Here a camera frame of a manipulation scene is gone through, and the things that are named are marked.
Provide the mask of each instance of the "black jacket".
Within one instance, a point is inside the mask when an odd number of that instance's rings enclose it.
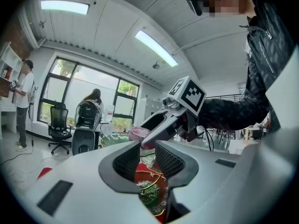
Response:
[[[271,131],[280,128],[265,93],[292,55],[298,38],[293,24],[298,23],[285,14],[290,5],[283,0],[253,2],[256,16],[248,19],[249,26],[241,26],[249,32],[247,41],[251,49],[247,53],[249,65],[244,99],[240,102],[205,100],[199,112],[198,125],[239,130],[262,122],[270,111]]]

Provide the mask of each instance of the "man in white shirt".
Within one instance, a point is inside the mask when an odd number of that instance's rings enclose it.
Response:
[[[21,85],[15,89],[17,106],[17,126],[20,134],[17,151],[27,150],[26,144],[26,113],[29,107],[28,94],[33,85],[33,63],[30,60],[24,60],[21,72],[25,75]]]

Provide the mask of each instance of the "white floor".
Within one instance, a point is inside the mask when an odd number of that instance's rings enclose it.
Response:
[[[14,158],[18,154],[31,153],[32,146],[30,135],[27,134],[28,150],[17,152],[17,145],[15,145],[15,142],[19,140],[19,135],[7,130],[2,131],[3,140],[0,140],[0,163],[3,163],[7,159]],[[50,141],[37,137],[33,137],[33,140],[34,147],[32,154],[20,155],[14,160],[7,161],[0,166],[0,170],[5,176],[7,183],[17,192],[24,193],[34,182],[36,182],[37,177],[43,168],[55,168],[57,165],[71,156],[71,148],[69,146],[67,147],[67,149],[70,151],[69,155],[67,155],[66,151],[61,147],[56,149],[52,155],[51,150],[55,148],[55,146],[48,147],[48,143]],[[36,170],[31,173],[13,174],[11,177],[11,173],[16,169],[20,170],[21,172],[31,172],[35,169]]]

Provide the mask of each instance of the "black office chair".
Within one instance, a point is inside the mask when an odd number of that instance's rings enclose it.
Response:
[[[52,151],[51,154],[54,154],[54,151],[58,147],[62,147],[66,150],[66,153],[69,154],[70,151],[65,147],[65,145],[70,145],[71,143],[67,143],[64,140],[71,138],[71,128],[70,131],[67,131],[66,127],[66,118],[69,111],[65,108],[65,104],[56,103],[54,106],[50,108],[51,111],[51,124],[48,124],[48,132],[49,135],[53,138],[55,143],[49,143],[48,146],[57,145]]]

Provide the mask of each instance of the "table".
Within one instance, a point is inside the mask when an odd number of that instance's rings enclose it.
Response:
[[[2,125],[6,125],[11,132],[17,133],[17,109],[13,103],[0,100],[0,140],[2,139]]]

